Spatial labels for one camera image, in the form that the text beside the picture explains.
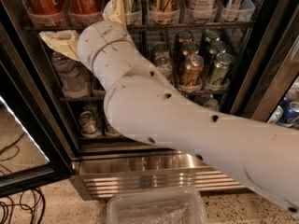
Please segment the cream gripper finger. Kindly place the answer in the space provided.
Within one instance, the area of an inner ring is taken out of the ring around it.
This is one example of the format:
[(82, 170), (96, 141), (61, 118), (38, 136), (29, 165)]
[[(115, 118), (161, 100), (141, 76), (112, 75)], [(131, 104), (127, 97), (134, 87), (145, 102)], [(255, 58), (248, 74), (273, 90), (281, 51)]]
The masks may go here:
[(126, 27), (124, 5), (122, 0), (109, 0), (103, 11), (105, 21), (114, 21)]
[(59, 32), (40, 32), (40, 38), (53, 51), (62, 53), (67, 58), (78, 61), (77, 43), (78, 33), (75, 30), (62, 30)]

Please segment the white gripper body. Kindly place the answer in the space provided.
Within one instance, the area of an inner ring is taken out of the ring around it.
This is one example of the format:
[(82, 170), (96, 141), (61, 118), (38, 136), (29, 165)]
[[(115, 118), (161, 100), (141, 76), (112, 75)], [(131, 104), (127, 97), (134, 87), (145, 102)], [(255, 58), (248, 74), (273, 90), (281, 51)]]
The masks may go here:
[(98, 53), (114, 42), (131, 42), (127, 30), (115, 21), (99, 21), (83, 30), (78, 38), (77, 55), (90, 71)]

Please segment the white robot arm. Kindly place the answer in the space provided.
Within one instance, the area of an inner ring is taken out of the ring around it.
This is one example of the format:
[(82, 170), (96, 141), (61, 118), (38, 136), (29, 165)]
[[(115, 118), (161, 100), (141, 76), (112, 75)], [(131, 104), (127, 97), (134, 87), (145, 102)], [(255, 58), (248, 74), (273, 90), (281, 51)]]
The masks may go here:
[(185, 151), (294, 213), (299, 213), (299, 132), (212, 111), (183, 97), (136, 49), (121, 0), (112, 17), (74, 30), (42, 32), (53, 50), (83, 63), (106, 91), (104, 112), (120, 134)]

